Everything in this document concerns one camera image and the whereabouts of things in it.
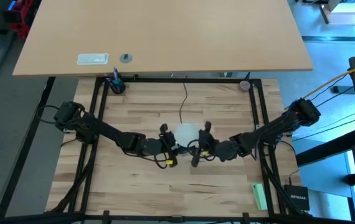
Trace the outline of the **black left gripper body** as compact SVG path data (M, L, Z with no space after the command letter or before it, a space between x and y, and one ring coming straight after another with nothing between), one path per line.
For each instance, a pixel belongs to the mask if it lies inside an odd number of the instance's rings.
M176 140L173 133L160 134L158 139L148 138L140 142L140 155L157 156L166 153L168 157L172 157L175 145Z

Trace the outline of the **black network router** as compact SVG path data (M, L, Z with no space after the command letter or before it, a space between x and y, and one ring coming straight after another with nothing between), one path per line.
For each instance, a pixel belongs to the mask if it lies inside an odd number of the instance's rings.
M310 210L308 188L299 185L285 185L284 189L290 200L302 211Z

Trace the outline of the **black aluminium table frame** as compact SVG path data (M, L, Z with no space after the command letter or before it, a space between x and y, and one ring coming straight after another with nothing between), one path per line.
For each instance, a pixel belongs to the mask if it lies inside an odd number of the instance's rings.
M215 137L254 128L259 117L282 108L276 80L256 80L250 93L238 91L237 78L128 77L123 95L108 92L102 78L81 79L75 99L116 128L153 137L166 123L178 123L178 107L196 124L212 121ZM263 184L268 209L257 208L252 184ZM49 205L68 187L77 192L64 208L38 215L0 217L0 224L67 224L100 220L146 222L239 222L284 224L355 224L352 221L279 214L281 197L260 159L201 162L187 156L176 167L160 169L126 156L99 138L91 149L77 142L60 151Z

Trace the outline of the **dark pen holder cup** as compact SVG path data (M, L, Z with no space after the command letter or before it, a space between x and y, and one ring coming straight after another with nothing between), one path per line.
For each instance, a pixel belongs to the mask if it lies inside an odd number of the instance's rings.
M120 95L126 90L125 83L121 78L114 79L112 77L107 77L106 81L108 82L112 92L116 95Z

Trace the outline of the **light wooden side table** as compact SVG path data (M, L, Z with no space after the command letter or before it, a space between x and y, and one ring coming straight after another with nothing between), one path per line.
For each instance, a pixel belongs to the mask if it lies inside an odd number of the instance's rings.
M77 65L79 54L109 54ZM121 63L122 54L132 54ZM287 0L42 0L14 76L313 69Z

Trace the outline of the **white round plate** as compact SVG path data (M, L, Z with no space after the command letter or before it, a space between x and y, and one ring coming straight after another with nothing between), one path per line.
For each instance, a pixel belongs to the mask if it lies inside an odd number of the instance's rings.
M183 123L174 131L176 142L182 147L198 146L199 129L194 124Z

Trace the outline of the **red and black tool cart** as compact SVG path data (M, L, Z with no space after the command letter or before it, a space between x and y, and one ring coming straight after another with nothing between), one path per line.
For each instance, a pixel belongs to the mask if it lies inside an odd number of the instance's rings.
M2 12L4 21L26 40L42 0L10 0Z

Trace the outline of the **white floor stand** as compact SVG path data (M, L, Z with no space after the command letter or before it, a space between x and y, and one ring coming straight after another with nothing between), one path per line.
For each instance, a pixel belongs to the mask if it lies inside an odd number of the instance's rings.
M328 25L355 26L355 0L328 0L319 9Z

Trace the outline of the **light green rectangular box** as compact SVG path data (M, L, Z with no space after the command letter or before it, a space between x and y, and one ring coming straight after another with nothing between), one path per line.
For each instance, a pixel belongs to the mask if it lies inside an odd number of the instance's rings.
M254 183L252 184L252 190L255 197L255 202L257 204L257 208L260 211L264 211L268 209L266 196L263 188L263 184Z

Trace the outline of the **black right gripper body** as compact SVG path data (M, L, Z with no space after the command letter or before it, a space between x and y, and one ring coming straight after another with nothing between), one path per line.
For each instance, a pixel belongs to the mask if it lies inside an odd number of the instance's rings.
M210 133L199 134L200 158L209 159L218 157L220 161L230 161L237 158L239 145L235 141L219 141Z

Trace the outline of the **white rectangular case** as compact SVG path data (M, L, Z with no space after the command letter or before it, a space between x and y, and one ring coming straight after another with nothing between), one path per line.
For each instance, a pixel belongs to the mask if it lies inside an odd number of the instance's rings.
M109 54L79 54L77 65L106 65L108 63Z

